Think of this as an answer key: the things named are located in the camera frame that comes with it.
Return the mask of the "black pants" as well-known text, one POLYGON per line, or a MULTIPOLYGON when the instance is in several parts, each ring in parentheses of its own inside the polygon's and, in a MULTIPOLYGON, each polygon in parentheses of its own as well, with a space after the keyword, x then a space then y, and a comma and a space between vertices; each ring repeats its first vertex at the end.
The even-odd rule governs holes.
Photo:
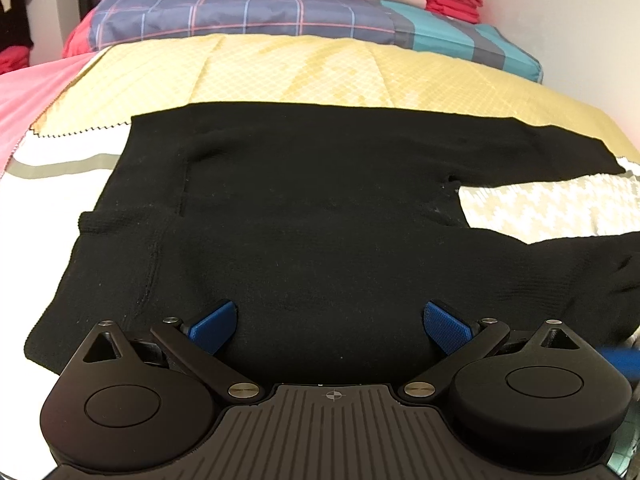
POLYGON ((460 186, 618 174, 605 145, 513 118, 203 103, 134 118, 26 356, 60 372, 102 320, 145 330, 223 299, 220 358, 255 380, 388 382, 426 367, 422 312, 596 347, 639 325, 637 234, 525 244, 474 229, 460 186))

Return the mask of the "yellow quilted blanket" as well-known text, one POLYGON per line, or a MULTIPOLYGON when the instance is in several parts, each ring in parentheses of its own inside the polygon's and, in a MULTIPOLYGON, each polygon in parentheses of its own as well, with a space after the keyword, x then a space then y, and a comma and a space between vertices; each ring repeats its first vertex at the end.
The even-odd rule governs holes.
POLYGON ((513 117, 639 152, 602 110, 477 63, 353 39, 209 35, 103 51, 32 124, 54 138, 190 103, 285 102, 513 117))

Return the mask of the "pink bed sheet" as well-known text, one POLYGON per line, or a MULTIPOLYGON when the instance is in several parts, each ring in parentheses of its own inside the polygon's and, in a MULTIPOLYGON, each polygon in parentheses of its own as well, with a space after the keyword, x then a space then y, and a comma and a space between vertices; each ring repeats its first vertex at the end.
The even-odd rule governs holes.
POLYGON ((63 57, 1 75, 1 173, 36 119, 82 75, 96 52, 89 44, 94 11, 70 33, 63 57))

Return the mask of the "blue plaid pillow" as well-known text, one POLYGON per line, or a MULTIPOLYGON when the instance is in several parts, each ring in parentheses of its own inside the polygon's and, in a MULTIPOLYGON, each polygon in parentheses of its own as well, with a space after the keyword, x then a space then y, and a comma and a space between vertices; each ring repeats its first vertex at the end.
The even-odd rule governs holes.
POLYGON ((88 41, 114 44, 208 34, 356 39, 483 64, 533 82, 541 64, 495 27, 381 0, 100 0, 88 41))

